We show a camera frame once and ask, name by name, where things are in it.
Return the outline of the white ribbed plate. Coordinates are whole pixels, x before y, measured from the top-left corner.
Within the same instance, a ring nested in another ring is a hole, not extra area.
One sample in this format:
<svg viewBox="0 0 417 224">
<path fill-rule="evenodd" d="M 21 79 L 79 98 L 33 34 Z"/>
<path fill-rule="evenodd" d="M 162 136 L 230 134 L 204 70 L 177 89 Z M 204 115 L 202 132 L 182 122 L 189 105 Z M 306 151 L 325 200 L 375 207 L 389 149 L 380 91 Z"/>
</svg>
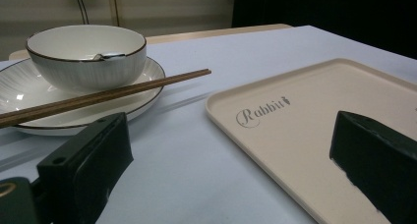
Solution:
<svg viewBox="0 0 417 224">
<path fill-rule="evenodd" d="M 16 126 L 20 132 L 40 136 L 71 136 L 88 124 L 114 113 L 125 112 L 128 120 L 145 113 L 157 101 L 162 88 L 99 103 L 86 108 L 30 121 Z M 57 89 L 37 71 L 31 59 L 0 71 L 0 114 L 73 98 Z"/>
</svg>

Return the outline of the white tablecloth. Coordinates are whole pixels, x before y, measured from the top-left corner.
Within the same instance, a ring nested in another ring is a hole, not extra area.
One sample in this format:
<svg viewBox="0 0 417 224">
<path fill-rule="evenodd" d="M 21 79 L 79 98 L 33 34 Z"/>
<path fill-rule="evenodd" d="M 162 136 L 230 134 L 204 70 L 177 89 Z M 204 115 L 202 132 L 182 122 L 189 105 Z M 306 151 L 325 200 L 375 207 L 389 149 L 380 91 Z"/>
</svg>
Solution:
<svg viewBox="0 0 417 224">
<path fill-rule="evenodd" d="M 98 224 L 314 224 L 313 218 L 207 117 L 214 91 L 333 58 L 417 83 L 417 60 L 304 26 L 232 29 L 219 37 L 149 39 L 167 75 L 211 75 L 167 86 L 131 121 L 135 160 Z"/>
</svg>

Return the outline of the beige plastic tray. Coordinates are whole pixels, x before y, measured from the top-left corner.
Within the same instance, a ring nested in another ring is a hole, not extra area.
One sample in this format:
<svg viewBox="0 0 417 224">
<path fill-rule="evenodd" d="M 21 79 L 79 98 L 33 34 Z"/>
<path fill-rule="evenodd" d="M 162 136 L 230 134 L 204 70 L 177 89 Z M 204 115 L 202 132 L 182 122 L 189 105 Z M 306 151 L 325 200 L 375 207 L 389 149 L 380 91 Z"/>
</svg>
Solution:
<svg viewBox="0 0 417 224">
<path fill-rule="evenodd" d="M 339 111 L 417 140 L 417 84 L 334 59 L 210 96 L 209 117 L 320 224 L 390 224 L 329 158 Z"/>
</svg>

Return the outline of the white ribbed bowl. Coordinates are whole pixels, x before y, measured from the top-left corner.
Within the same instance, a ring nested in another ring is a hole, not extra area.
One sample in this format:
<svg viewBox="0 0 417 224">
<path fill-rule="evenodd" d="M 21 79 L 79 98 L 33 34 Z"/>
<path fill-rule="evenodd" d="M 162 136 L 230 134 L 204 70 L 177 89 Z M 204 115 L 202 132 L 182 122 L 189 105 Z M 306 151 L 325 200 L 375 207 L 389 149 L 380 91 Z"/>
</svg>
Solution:
<svg viewBox="0 0 417 224">
<path fill-rule="evenodd" d="M 143 72 L 147 40 L 133 30 L 102 25 L 50 28 L 30 36 L 26 50 L 40 74 L 71 93 L 90 93 L 132 84 Z M 98 53 L 123 59 L 92 61 Z"/>
</svg>

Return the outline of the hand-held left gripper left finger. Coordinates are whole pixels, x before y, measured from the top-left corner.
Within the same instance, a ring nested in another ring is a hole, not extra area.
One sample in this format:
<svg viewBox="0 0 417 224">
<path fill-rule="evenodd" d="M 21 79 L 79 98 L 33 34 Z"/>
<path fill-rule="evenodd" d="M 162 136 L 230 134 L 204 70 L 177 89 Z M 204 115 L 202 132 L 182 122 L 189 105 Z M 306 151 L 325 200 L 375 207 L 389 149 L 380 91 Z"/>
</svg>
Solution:
<svg viewBox="0 0 417 224">
<path fill-rule="evenodd" d="M 133 161 L 127 117 L 103 117 L 37 164 L 54 224 L 94 224 Z"/>
</svg>

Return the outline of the metal spoon in bowl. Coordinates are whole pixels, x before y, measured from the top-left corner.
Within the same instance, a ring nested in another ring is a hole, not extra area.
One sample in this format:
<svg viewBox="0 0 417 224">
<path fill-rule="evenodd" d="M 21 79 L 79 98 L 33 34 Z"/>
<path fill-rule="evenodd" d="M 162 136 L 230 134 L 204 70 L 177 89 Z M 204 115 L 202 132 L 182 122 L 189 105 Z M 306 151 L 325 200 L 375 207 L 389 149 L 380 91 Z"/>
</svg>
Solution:
<svg viewBox="0 0 417 224">
<path fill-rule="evenodd" d="M 112 61 L 116 59 L 123 59 L 126 55 L 124 53 L 98 53 L 93 58 L 92 61 Z"/>
</svg>

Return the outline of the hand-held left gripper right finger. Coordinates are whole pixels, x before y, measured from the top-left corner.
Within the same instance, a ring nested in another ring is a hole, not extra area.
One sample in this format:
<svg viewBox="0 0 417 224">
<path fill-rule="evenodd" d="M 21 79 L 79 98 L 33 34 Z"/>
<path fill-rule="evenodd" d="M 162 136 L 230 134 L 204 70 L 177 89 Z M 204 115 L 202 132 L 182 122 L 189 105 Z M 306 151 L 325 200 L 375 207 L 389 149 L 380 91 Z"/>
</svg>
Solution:
<svg viewBox="0 0 417 224">
<path fill-rule="evenodd" d="M 391 224 L 417 224 L 417 141 L 359 114 L 337 113 L 329 158 Z"/>
</svg>

